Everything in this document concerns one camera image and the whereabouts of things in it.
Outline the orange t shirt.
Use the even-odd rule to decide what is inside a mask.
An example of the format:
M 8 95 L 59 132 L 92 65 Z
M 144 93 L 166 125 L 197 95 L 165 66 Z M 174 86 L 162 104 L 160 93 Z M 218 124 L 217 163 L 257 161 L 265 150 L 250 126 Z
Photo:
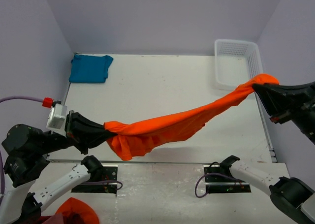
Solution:
M 106 142 L 121 160 L 129 161 L 134 157 L 143 157 L 163 144 L 186 141 L 212 118 L 244 101 L 254 92 L 255 84 L 278 86 L 279 81 L 271 75 L 259 74 L 224 97 L 195 109 L 132 124 L 118 121 L 105 122 L 104 128 L 115 133 L 115 136 L 107 139 Z

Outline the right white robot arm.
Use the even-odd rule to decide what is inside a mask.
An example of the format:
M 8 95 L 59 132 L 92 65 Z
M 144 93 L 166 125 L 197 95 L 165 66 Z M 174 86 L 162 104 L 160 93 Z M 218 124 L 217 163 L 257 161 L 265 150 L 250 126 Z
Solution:
M 275 124 L 292 121 L 311 141 L 315 141 L 315 84 L 281 86 L 254 84 L 270 120 Z M 267 194 L 278 210 L 298 224 L 315 222 L 315 192 L 298 178 L 277 177 L 251 167 L 236 156 L 220 163 L 225 181 L 245 181 Z

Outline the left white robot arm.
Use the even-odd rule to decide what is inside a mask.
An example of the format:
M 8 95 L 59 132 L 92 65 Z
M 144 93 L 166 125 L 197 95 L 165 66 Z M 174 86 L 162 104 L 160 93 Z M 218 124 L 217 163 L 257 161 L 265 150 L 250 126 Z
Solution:
M 81 114 L 51 110 L 47 127 L 64 127 L 65 135 L 30 127 L 13 126 L 2 147 L 8 157 L 1 169 L 0 222 L 2 224 L 30 224 L 56 199 L 78 185 L 99 184 L 103 167 L 88 150 L 116 136 L 103 125 L 92 122 Z M 37 192 L 30 188 L 49 164 L 45 154 L 75 147 L 85 158 L 63 177 Z

